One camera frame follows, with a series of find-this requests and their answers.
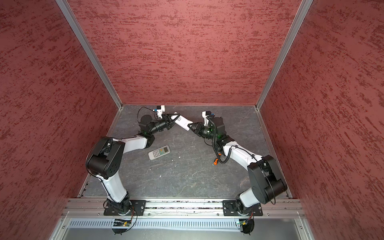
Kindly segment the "white AC remote control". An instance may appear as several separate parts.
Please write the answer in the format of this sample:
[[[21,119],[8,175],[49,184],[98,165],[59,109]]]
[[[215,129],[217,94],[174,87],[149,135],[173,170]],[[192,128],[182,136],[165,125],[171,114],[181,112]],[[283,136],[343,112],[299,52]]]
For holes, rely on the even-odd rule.
[[[174,121],[178,126],[180,126],[181,128],[183,128],[184,130],[186,131],[189,131],[190,128],[188,127],[188,125],[192,124],[193,122],[186,119],[185,117],[183,117],[182,115],[179,116],[179,114],[177,112],[174,113],[174,115],[171,116],[171,119],[172,121]]]

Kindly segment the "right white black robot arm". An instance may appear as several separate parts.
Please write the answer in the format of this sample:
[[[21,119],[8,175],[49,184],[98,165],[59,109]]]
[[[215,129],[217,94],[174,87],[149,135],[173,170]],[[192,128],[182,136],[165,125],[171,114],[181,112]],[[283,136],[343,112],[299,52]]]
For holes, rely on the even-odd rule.
[[[234,210],[238,214],[247,216],[259,204],[274,205],[276,197],[287,191],[288,185],[275,158],[257,155],[242,147],[227,134],[223,118],[209,114],[204,122],[187,126],[197,136],[212,141],[216,163],[226,164],[234,160],[247,170],[251,186],[236,196]]]

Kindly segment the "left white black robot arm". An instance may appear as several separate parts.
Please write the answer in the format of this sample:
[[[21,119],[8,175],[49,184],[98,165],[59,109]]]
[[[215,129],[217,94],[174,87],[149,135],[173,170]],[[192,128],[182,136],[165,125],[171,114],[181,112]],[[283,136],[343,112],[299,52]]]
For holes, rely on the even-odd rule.
[[[128,191],[123,186],[119,168],[123,154],[149,148],[155,141],[155,133],[171,129],[181,115],[163,114],[154,119],[144,115],[139,121],[140,131],[128,138],[104,137],[99,140],[89,152],[86,159],[86,169],[90,175],[97,178],[107,193],[107,206],[118,215],[132,213]]]

